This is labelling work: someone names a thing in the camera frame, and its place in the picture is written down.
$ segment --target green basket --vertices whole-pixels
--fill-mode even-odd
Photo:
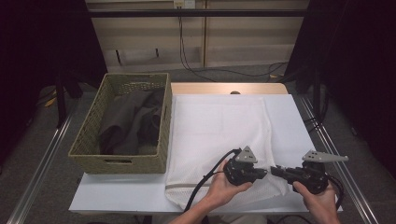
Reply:
[[[116,96],[135,90],[165,88],[158,145],[139,146],[149,155],[100,155],[99,128],[107,106]],[[88,174],[163,174],[166,171],[172,112],[172,89],[169,74],[105,74],[69,158]]]

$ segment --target folded white fabric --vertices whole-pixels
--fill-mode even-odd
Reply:
[[[184,209],[203,176],[234,148],[250,146],[258,160],[255,168],[269,170],[275,165],[271,123],[263,95],[175,95],[173,108],[165,195],[181,208]],[[201,187],[193,204],[206,195],[210,181]],[[222,209],[255,203],[288,191],[285,181],[268,174]]]

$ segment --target person's left hand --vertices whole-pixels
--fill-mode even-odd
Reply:
[[[240,186],[231,184],[225,174],[222,172],[226,162],[227,160],[224,160],[219,166],[219,173],[213,175],[212,184],[209,187],[209,191],[203,198],[203,200],[214,206],[214,208],[223,206],[224,204],[228,203],[237,193],[246,191],[253,185],[250,182]]]

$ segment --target carpeted floor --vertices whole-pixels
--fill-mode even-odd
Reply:
[[[266,82],[269,77],[265,74],[269,68],[269,65],[223,67],[221,68],[222,71],[212,70],[198,74],[218,82]],[[279,69],[271,74],[282,74],[284,68],[285,66],[280,64]],[[247,77],[226,72],[225,69],[261,76]],[[173,81],[207,81],[184,69],[166,72],[171,74]],[[29,208],[28,213],[19,223],[138,223],[136,217],[132,215],[83,216],[68,211],[83,172],[73,161],[67,158],[67,153],[95,96],[95,89],[85,84],[81,84],[81,87],[84,90],[81,99],[73,100],[68,97],[66,99],[68,105],[77,104],[76,113],[64,134],[63,141],[54,154],[49,170],[45,173],[44,181],[39,186],[39,191],[36,195],[33,195],[32,203],[26,204]],[[47,87],[43,92],[48,92],[51,88],[53,87]],[[301,109],[302,117],[306,118],[300,101],[302,96],[295,93],[294,83],[287,83],[287,88],[293,94],[297,106]],[[55,133],[56,124],[56,103],[49,107],[44,107],[44,104],[38,105],[31,126],[3,164],[3,173],[0,175],[0,211],[2,211],[0,213],[0,223],[7,223],[29,181],[34,176],[35,169],[46,153]],[[342,110],[338,108],[333,99],[330,100],[324,125],[340,154],[348,155],[350,158],[346,167],[373,209],[378,223],[394,223],[396,182],[373,157],[364,140],[351,131],[352,125],[343,116]],[[317,133],[312,132],[310,135],[317,150],[322,150],[323,145]],[[332,174],[336,173],[331,164],[328,170]],[[349,192],[346,193],[343,207],[345,211],[339,215],[343,223],[364,223]],[[277,221],[281,217],[269,216],[273,221]],[[285,219],[285,223],[304,222],[296,217],[288,217]]]

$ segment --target black fabric in basket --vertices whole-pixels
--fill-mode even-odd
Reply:
[[[141,143],[158,143],[164,89],[132,91],[107,107],[99,130],[104,155],[137,155]]]

